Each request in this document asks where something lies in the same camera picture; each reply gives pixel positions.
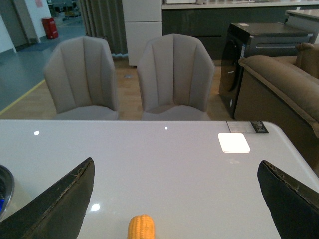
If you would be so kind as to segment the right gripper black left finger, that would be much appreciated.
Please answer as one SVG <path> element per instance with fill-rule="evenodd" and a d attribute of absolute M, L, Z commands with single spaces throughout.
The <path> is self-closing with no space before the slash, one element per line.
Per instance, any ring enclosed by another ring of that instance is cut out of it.
<path fill-rule="evenodd" d="M 95 164 L 87 158 L 0 223 L 2 239 L 75 239 L 93 192 Z"/>

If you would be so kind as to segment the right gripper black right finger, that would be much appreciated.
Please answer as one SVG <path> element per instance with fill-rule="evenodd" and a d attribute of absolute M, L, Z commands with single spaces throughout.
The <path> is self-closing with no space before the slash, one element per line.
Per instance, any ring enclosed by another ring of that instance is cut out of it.
<path fill-rule="evenodd" d="M 257 171 L 261 193 L 283 239 L 319 237 L 319 194 L 266 160 Z"/>

